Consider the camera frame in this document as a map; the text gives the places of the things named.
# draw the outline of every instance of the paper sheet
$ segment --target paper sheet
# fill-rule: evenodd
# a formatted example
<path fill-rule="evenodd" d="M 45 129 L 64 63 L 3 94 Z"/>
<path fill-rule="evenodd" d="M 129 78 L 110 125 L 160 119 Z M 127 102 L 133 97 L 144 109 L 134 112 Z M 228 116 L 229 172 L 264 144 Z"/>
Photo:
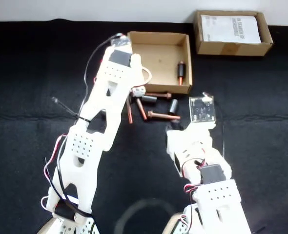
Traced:
<path fill-rule="evenodd" d="M 201 15 L 204 41 L 260 43 L 254 16 Z"/>

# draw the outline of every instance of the cardboard box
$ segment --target cardboard box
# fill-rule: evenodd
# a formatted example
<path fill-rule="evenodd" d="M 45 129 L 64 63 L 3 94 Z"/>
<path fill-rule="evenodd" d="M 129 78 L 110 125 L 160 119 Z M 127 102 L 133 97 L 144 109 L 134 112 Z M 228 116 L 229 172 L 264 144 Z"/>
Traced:
<path fill-rule="evenodd" d="M 133 53 L 141 55 L 142 65 L 152 73 L 145 86 L 148 92 L 188 94 L 192 86 L 189 37 L 179 33 L 129 32 Z M 186 64 L 183 84 L 178 81 L 178 63 Z"/>
<path fill-rule="evenodd" d="M 233 43 L 204 41 L 201 15 L 210 16 L 254 16 L 257 19 L 261 43 Z M 267 27 L 265 16 L 256 11 L 196 11 L 194 19 L 196 50 L 201 55 L 264 56 L 272 47 L 273 40 Z"/>

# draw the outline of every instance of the white plastic part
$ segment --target white plastic part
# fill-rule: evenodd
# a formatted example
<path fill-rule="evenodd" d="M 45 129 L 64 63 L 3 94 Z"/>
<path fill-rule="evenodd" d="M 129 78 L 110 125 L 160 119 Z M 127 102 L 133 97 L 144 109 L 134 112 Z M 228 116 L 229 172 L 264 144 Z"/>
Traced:
<path fill-rule="evenodd" d="M 77 234 L 100 234 L 96 225 L 93 225 L 92 218 L 88 218 L 84 225 L 77 228 L 76 224 L 69 220 L 56 218 L 45 234 L 73 234 L 75 230 Z"/>
<path fill-rule="evenodd" d="M 97 73 L 97 79 L 88 101 L 83 105 L 80 116 L 92 120 L 100 110 L 106 110 L 106 129 L 100 132 L 87 132 L 89 125 L 83 119 L 69 129 L 64 153 L 60 160 L 64 187 L 75 185 L 78 193 L 78 208 L 91 212 L 91 205 L 97 187 L 97 168 L 103 151 L 110 150 L 121 122 L 121 112 L 132 87 L 144 83 L 141 57 L 131 55 L 130 66 L 109 61 L 114 50 L 132 53 L 131 44 L 108 47 Z M 53 184 L 62 194 L 57 169 L 54 171 Z M 46 207 L 54 212 L 59 197 L 50 187 Z M 87 218 L 75 214 L 74 225 L 84 225 Z"/>
<path fill-rule="evenodd" d="M 198 209 L 198 205 L 197 203 L 194 203 L 192 205 L 188 205 L 184 208 L 183 213 L 186 215 L 187 217 L 187 221 L 190 224 L 191 219 L 192 219 L 192 226 L 189 230 L 190 234 L 206 234 L 204 227 L 202 226 L 202 223 L 199 219 L 199 215 L 196 211 L 196 209 Z"/>
<path fill-rule="evenodd" d="M 142 97 L 146 93 L 146 89 L 144 86 L 135 87 L 131 90 L 133 97 Z"/>
<path fill-rule="evenodd" d="M 202 226 L 205 234 L 251 234 L 241 205 L 241 197 L 233 179 L 202 185 L 193 194 L 193 199 L 198 204 L 203 224 L 200 224 L 197 217 L 194 220 L 195 214 L 193 214 L 194 232 L 191 233 L 202 233 L 200 228 Z M 188 210 L 186 208 L 185 213 L 190 217 Z"/>
<path fill-rule="evenodd" d="M 174 227 L 171 234 L 186 234 L 187 230 L 188 230 L 188 227 L 179 221 L 177 225 Z"/>
<path fill-rule="evenodd" d="M 227 179 L 232 175 L 230 165 L 219 151 L 212 148 L 212 138 L 207 127 L 206 123 L 190 123 L 183 131 L 167 131 L 167 153 L 180 176 L 189 179 L 193 184 L 201 182 L 201 174 L 194 163 L 195 160 L 200 162 L 201 159 L 205 159 L 209 165 L 220 164 Z"/>

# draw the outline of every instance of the white wire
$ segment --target white wire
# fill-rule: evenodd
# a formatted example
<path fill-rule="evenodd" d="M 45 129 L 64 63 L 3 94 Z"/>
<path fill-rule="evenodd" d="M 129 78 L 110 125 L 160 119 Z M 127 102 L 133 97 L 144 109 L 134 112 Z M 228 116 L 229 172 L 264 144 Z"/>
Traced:
<path fill-rule="evenodd" d="M 145 85 L 145 84 L 149 83 L 150 80 L 152 79 L 152 73 L 151 73 L 146 67 L 143 67 L 143 66 L 142 66 L 142 69 L 143 69 L 144 71 L 146 71 L 147 74 L 148 74 L 148 79 L 147 79 L 147 80 L 145 81 L 145 83 L 143 84 L 143 85 Z"/>
<path fill-rule="evenodd" d="M 44 166 L 43 168 L 43 173 L 44 173 L 44 176 L 45 178 L 47 179 L 47 181 L 50 183 L 50 179 L 49 177 L 47 176 L 46 174 L 46 170 L 47 170 L 47 166 L 53 161 L 53 158 L 54 158 L 54 155 L 56 153 L 56 150 L 57 150 L 57 146 L 58 146 L 58 143 L 61 141 L 62 137 L 65 136 L 66 134 L 62 134 L 60 135 L 57 140 L 56 140 L 56 143 L 55 143 L 55 146 L 54 146 L 54 150 L 53 150 L 53 153 L 52 153 L 52 156 L 50 158 L 50 160 L 46 163 L 46 165 Z"/>
<path fill-rule="evenodd" d="M 44 199 L 48 199 L 48 196 L 42 197 L 40 204 L 41 204 L 41 206 L 42 206 L 43 209 L 45 209 L 46 211 L 49 211 L 49 210 L 43 205 L 43 200 L 44 200 Z"/>
<path fill-rule="evenodd" d="M 140 87 L 140 86 L 146 85 L 147 83 L 149 83 L 152 80 L 152 73 L 146 67 L 142 66 L 142 69 L 147 72 L 148 78 L 143 84 L 136 85 L 136 86 L 133 86 L 133 87 Z"/>

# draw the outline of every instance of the white wall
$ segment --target white wall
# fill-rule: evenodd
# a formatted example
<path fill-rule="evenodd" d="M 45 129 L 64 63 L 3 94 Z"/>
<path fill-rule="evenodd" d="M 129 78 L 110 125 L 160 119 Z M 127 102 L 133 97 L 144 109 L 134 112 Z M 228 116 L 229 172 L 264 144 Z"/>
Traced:
<path fill-rule="evenodd" d="M 262 11 L 269 25 L 288 25 L 288 0 L 0 0 L 0 21 L 191 22 L 195 9 Z"/>

